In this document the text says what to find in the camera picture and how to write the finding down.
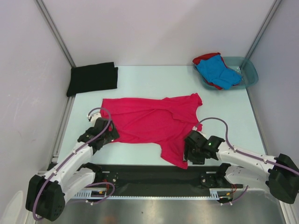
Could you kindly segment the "pink t shirt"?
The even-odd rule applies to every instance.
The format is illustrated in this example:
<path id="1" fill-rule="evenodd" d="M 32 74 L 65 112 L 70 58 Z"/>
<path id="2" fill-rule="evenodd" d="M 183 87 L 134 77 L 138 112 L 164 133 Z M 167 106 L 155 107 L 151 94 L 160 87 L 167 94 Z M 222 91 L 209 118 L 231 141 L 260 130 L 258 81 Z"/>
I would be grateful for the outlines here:
<path id="1" fill-rule="evenodd" d="M 163 99 L 105 98 L 100 114 L 111 117 L 120 135 L 118 142 L 158 144 L 162 159 L 187 169 L 184 139 L 198 125 L 196 111 L 202 104 L 197 93 Z"/>

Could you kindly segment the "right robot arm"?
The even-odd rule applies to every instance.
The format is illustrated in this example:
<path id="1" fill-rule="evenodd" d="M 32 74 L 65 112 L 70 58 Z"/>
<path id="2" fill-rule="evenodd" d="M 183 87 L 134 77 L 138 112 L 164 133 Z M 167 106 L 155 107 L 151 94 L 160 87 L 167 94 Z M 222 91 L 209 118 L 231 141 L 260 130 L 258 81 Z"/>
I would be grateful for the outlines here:
<path id="1" fill-rule="evenodd" d="M 184 159 L 195 165 L 203 165 L 206 159 L 222 162 L 215 174 L 201 176 L 204 188 L 240 184 L 269 192 L 287 204 L 293 204 L 299 192 L 299 169 L 285 154 L 255 154 L 232 146 L 223 138 L 207 138 L 201 132 L 191 131 L 185 138 Z"/>

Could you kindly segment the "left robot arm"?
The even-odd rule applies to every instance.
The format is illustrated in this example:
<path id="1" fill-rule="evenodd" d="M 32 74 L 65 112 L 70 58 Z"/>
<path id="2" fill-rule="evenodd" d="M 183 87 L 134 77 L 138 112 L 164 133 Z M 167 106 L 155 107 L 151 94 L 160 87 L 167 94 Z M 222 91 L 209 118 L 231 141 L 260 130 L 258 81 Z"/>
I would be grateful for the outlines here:
<path id="1" fill-rule="evenodd" d="M 66 158 L 43 175 L 34 175 L 28 184 L 25 208 L 36 221 L 55 221 L 65 205 L 86 187 L 110 185 L 102 168 L 90 162 L 104 145 L 119 138 L 113 121 L 98 117 L 79 138 Z"/>

